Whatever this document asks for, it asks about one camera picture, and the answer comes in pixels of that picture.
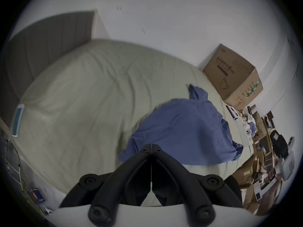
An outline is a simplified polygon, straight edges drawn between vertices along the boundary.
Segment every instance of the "white wall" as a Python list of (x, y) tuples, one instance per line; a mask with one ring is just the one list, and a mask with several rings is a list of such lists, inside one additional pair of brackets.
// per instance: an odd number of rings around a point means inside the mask
[(111, 39), (202, 67), (223, 43), (261, 71), (281, 33), (266, 0), (32, 0), (13, 35), (45, 17), (96, 8)]
[(303, 67), (302, 64), (298, 68), (297, 76), (294, 78), (289, 89), (271, 110), (274, 116), (274, 124), (279, 134), (282, 134), (288, 142), (291, 136), (295, 137), (295, 145), (293, 148), (295, 157), (295, 169), (290, 178), (282, 184), (279, 201), (288, 191), (292, 181), (299, 168), (299, 163), (303, 154), (303, 137), (302, 137), (302, 122), (303, 122)]
[[(233, 49), (260, 75), (264, 91), (253, 104), (261, 114), (278, 102), (302, 62), (298, 40), (271, 0), (32, 0), (13, 35), (45, 17), (91, 9), (98, 9), (111, 39), (151, 47), (201, 68), (220, 43)], [(297, 162), (303, 138), (300, 86), (296, 79), (272, 110), (278, 132), (296, 138)], [(283, 192), (289, 184), (283, 184)]]

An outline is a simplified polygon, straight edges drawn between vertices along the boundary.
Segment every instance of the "white device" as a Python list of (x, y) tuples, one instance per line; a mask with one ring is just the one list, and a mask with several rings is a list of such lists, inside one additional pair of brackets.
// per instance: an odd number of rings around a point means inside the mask
[[(275, 171), (276, 171), (275, 176), (281, 174), (283, 181), (286, 181), (291, 176), (294, 170), (294, 154), (292, 151), (294, 142), (295, 142), (294, 137), (290, 137), (287, 144), (288, 156), (285, 159), (283, 159), (282, 157), (278, 158), (278, 163), (275, 166)], [(276, 181), (277, 181), (276, 178), (273, 178), (273, 180), (264, 189), (261, 189), (259, 181), (254, 183), (254, 192), (257, 201), (259, 201), (262, 198), (262, 196), (275, 184)]]

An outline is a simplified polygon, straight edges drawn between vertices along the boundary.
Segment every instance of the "mattress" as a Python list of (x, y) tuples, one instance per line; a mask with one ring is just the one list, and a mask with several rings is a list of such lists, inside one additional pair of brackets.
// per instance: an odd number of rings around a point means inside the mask
[[(153, 49), (108, 40), (75, 49), (34, 80), (20, 100), (25, 107), (12, 140), (39, 177), (68, 193), (85, 174), (113, 172), (146, 115), (169, 100), (188, 98), (190, 83), (208, 92), (233, 140), (242, 143), (225, 103), (198, 68)], [(225, 179), (251, 154), (244, 145), (237, 161), (185, 167)]]

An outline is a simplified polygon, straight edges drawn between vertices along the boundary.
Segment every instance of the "green label on box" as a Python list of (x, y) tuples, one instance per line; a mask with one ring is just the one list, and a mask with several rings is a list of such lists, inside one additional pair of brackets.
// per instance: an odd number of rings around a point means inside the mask
[(250, 96), (250, 94), (252, 94), (254, 92), (254, 90), (256, 90), (256, 88), (257, 88), (257, 86), (259, 86), (260, 82), (261, 82), (260, 80), (257, 81), (256, 85), (247, 93), (246, 98), (248, 98)]

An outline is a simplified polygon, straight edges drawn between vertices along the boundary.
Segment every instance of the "small box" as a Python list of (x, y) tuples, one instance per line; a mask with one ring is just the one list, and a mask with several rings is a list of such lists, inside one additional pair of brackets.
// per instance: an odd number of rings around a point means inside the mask
[(245, 108), (263, 90), (256, 68), (222, 44), (203, 72), (222, 100), (237, 110)]
[(31, 188), (27, 193), (35, 204), (41, 204), (45, 202), (45, 199), (42, 197), (40, 191), (37, 188)]

